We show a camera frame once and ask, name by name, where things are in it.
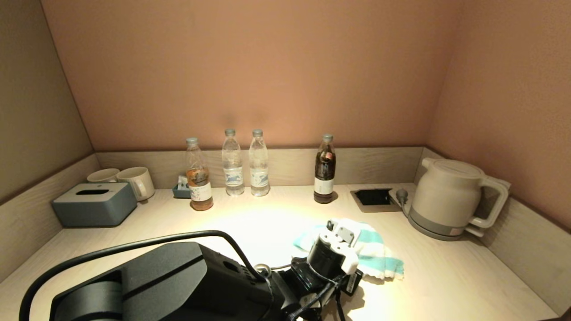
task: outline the kettle lid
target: kettle lid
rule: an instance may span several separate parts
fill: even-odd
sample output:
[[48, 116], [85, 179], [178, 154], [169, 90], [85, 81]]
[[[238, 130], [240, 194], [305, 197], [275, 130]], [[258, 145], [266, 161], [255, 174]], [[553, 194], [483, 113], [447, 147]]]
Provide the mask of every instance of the kettle lid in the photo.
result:
[[481, 178], [484, 175], [484, 171], [474, 165], [451, 159], [439, 159], [433, 165], [440, 171], [462, 178]]

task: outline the clear water bottle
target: clear water bottle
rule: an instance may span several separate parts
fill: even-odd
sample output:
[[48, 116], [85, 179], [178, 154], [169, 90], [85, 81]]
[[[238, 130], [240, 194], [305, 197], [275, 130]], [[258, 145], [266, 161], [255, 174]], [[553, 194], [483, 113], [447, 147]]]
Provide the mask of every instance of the clear water bottle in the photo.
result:
[[315, 202], [327, 204], [333, 201], [333, 178], [335, 178], [335, 149], [333, 135], [323, 135], [323, 141], [315, 156], [315, 185], [313, 199]]
[[252, 132], [254, 136], [250, 144], [250, 190], [254, 196], [264, 196], [270, 191], [268, 180], [268, 148], [264, 143], [261, 129]]
[[234, 129], [227, 129], [225, 134], [226, 140], [222, 145], [222, 167], [226, 178], [226, 193], [230, 196], [237, 196], [244, 193], [240, 144], [236, 140]]
[[186, 177], [190, 188], [190, 206], [197, 211], [205, 211], [212, 207], [212, 188], [210, 186], [210, 172], [208, 165], [198, 147], [198, 138], [186, 140]]

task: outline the countertop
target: countertop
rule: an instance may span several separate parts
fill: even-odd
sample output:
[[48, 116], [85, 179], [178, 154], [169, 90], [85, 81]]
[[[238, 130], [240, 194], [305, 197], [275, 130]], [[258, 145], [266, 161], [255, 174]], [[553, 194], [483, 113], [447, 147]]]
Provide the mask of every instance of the countertop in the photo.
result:
[[[543, 320], [557, 315], [477, 238], [455, 242], [435, 240], [417, 232], [402, 212], [362, 213], [349, 192], [360, 188], [407, 188], [414, 184], [337, 185], [330, 204], [313, 201], [312, 186], [272, 187], [256, 198], [249, 188], [230, 197], [213, 188], [214, 206], [196, 212], [189, 200], [174, 199], [171, 190], [157, 190], [118, 227], [65, 229], [19, 269], [0, 283], [0, 319], [17, 320], [28, 286], [48, 268], [66, 259], [136, 240], [198, 230], [222, 230], [240, 245], [252, 264], [278, 266], [291, 260], [291, 242], [305, 229], [329, 218], [367, 222], [384, 243], [404, 261], [404, 280], [364, 278], [355, 296], [344, 296], [347, 320]], [[195, 241], [240, 262], [220, 238]], [[153, 247], [85, 263], [46, 283], [32, 306], [33, 321], [47, 321], [52, 298], [101, 272]], [[327, 321], [337, 320], [330, 303]]]

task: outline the brown bottle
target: brown bottle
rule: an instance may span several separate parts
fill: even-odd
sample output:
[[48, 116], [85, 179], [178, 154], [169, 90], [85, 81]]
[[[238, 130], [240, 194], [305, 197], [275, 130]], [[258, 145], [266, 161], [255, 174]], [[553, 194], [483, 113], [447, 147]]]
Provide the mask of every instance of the brown bottle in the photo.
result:
[[190, 188], [190, 206], [197, 211], [205, 211], [212, 207], [212, 188], [210, 186], [210, 172], [200, 147], [198, 138], [188, 138], [186, 150], [186, 177]]
[[315, 185], [313, 199], [321, 204], [333, 201], [333, 178], [335, 178], [335, 149], [333, 135], [323, 135], [323, 141], [315, 156]]

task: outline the bottle label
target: bottle label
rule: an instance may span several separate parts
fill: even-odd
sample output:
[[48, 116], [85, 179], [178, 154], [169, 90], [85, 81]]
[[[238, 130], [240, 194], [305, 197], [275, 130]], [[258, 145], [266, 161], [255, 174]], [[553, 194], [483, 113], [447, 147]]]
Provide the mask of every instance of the bottle label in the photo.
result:
[[321, 195], [327, 195], [333, 193], [333, 179], [321, 180], [316, 177], [313, 190]]
[[268, 181], [268, 169], [264, 170], [255, 170], [250, 169], [251, 178], [250, 178], [250, 186], [252, 187], [265, 187], [270, 182]]
[[242, 175], [241, 167], [225, 168], [224, 176], [226, 177], [226, 186], [240, 186], [244, 183], [244, 176]]
[[212, 197], [210, 182], [203, 186], [189, 186], [190, 198], [195, 202], [202, 202]]

